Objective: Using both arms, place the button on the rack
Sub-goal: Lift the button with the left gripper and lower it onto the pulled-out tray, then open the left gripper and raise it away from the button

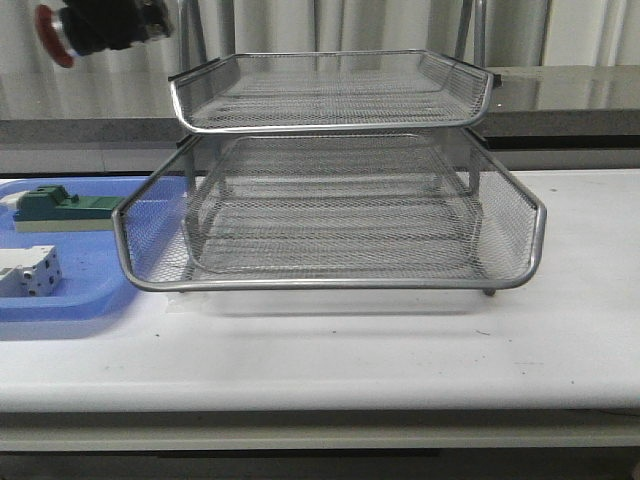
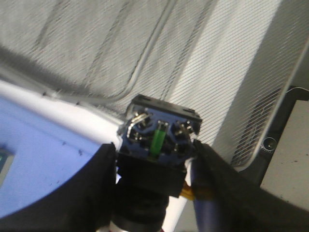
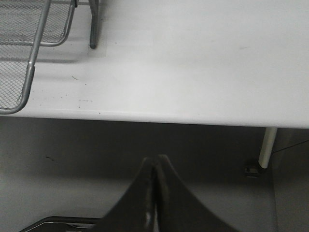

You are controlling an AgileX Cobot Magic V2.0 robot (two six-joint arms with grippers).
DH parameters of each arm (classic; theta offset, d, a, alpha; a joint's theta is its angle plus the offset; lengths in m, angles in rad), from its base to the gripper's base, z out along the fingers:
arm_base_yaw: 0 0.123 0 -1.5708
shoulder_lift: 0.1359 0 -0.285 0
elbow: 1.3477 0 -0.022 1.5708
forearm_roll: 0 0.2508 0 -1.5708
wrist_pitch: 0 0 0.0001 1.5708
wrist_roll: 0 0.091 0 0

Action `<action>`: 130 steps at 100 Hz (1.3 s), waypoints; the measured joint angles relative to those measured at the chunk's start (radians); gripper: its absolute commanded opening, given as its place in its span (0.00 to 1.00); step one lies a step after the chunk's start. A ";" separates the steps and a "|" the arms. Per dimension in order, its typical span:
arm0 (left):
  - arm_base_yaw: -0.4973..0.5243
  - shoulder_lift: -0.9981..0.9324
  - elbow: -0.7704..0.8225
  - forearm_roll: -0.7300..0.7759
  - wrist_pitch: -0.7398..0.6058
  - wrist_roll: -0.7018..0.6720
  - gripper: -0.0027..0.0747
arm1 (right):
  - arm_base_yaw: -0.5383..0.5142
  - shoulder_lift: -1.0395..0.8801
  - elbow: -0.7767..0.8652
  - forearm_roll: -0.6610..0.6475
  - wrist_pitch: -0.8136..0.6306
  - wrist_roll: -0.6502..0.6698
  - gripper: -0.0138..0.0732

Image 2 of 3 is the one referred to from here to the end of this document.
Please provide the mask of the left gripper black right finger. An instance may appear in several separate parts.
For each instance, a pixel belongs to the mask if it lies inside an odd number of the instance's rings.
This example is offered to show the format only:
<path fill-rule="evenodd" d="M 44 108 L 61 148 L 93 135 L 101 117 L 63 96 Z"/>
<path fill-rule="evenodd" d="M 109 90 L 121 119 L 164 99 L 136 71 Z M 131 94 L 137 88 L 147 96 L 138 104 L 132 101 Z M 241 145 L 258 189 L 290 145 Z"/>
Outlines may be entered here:
<path fill-rule="evenodd" d="M 200 232 L 307 232 L 309 213 L 261 189 L 194 140 L 194 210 Z"/>

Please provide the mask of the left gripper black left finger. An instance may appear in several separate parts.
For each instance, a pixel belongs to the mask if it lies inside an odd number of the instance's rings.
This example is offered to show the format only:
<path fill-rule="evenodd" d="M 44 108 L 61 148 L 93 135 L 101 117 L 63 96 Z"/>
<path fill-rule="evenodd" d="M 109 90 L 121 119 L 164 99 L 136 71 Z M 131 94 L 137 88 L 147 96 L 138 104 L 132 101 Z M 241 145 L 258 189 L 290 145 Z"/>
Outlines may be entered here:
<path fill-rule="evenodd" d="M 96 232 L 109 226 L 115 187 L 113 143 L 102 144 L 92 158 L 60 187 L 0 219 L 2 232 Z"/>

